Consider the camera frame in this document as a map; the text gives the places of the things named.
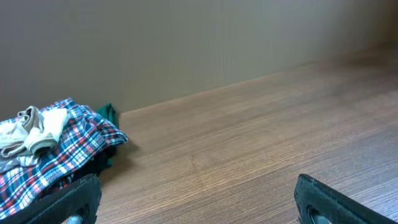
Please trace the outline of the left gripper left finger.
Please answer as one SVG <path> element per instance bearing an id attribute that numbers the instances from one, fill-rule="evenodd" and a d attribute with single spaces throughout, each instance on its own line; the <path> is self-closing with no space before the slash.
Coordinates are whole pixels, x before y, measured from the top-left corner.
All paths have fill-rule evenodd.
<path id="1" fill-rule="evenodd" d="M 100 181 L 86 175 L 69 186 L 30 204 L 1 220 L 3 224 L 84 223 L 94 224 L 100 205 Z"/>

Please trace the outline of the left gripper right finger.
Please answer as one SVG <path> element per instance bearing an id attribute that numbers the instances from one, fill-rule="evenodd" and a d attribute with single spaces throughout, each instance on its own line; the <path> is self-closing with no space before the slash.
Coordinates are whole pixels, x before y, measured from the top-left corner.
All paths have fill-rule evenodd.
<path id="1" fill-rule="evenodd" d="M 307 174 L 298 176 L 294 199 L 301 224 L 396 224 Z"/>

